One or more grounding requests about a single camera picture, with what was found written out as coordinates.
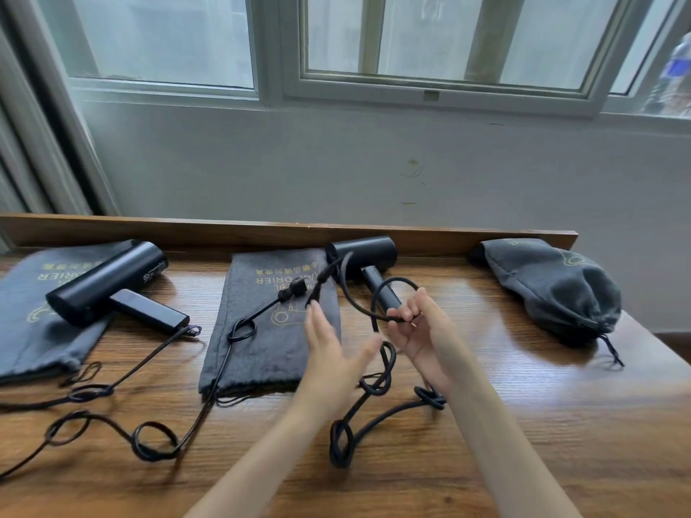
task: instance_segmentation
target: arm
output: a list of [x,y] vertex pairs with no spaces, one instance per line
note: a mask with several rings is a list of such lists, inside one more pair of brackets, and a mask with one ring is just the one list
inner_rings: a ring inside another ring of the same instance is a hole
[[186,518],[259,516],[316,433],[345,405],[381,347],[381,337],[374,335],[357,356],[344,357],[333,327],[316,302],[307,307],[305,331],[310,355],[290,408]]
[[408,322],[389,322],[393,343],[445,395],[501,516],[579,518],[446,313],[423,288],[396,313]]

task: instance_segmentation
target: hair dryer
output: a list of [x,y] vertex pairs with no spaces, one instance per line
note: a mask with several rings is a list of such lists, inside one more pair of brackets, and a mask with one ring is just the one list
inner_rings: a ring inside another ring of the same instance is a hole
[[[345,270],[347,280],[364,281],[370,291],[374,291],[384,281],[381,272],[393,267],[398,258],[398,251],[389,236],[375,236],[349,240],[347,242],[333,242],[326,246],[326,258],[329,263],[345,256],[350,251],[353,256]],[[389,286],[385,286],[379,293],[377,303],[384,313],[390,307],[398,309],[401,300]]]
[[87,327],[111,311],[130,314],[166,333],[189,324],[189,316],[137,294],[168,268],[165,254],[150,242],[134,242],[126,251],[61,285],[46,301],[63,319]]

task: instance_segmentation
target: wall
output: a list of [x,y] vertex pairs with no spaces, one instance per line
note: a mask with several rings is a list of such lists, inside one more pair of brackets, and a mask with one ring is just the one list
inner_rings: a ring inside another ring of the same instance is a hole
[[691,330],[685,135],[388,110],[84,112],[127,215],[574,229],[629,312]]

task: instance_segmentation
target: hand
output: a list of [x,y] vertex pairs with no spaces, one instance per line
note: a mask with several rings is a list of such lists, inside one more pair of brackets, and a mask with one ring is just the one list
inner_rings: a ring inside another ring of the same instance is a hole
[[305,332],[310,355],[293,404],[324,424],[339,416],[358,380],[381,347],[381,336],[363,342],[356,356],[346,358],[334,328],[319,304],[307,306]]
[[[403,351],[427,382],[447,396],[466,352],[451,319],[427,296],[423,287],[407,304],[389,309],[386,314],[405,320],[388,323],[392,343]],[[410,323],[413,318],[416,318],[415,324]]]

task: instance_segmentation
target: table top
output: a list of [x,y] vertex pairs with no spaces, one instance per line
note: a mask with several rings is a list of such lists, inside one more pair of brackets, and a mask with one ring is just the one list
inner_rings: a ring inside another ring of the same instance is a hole
[[[170,268],[148,295],[203,326],[197,340],[170,346],[122,384],[89,404],[128,430],[160,420],[187,431],[201,400],[197,382],[230,264],[227,251],[168,252]],[[17,259],[0,259],[0,271]],[[626,363],[609,367],[606,348],[568,349],[533,325],[521,302],[490,271],[462,258],[400,258],[391,275],[408,276],[454,319],[530,442],[586,517],[688,515],[691,501],[691,367],[624,314],[611,335]],[[358,299],[367,298],[358,290]],[[394,284],[401,298],[410,291]],[[369,319],[342,296],[343,344],[371,332]],[[99,383],[118,378],[162,337],[119,316],[91,354],[103,362]],[[381,369],[375,361],[369,372]],[[0,400],[29,401],[63,392],[56,379],[4,387]],[[421,379],[400,356],[391,391],[373,398],[354,428],[415,399]],[[353,391],[352,400],[358,397]],[[232,408],[214,407],[177,462],[144,463],[109,427],[49,447],[0,485],[0,517],[178,517],[192,506],[280,417],[291,394],[272,394]],[[36,448],[48,424],[73,410],[0,416],[0,469]],[[369,434],[348,470],[328,460],[328,428],[281,486],[271,517],[496,516],[478,467],[448,409],[406,411]]]

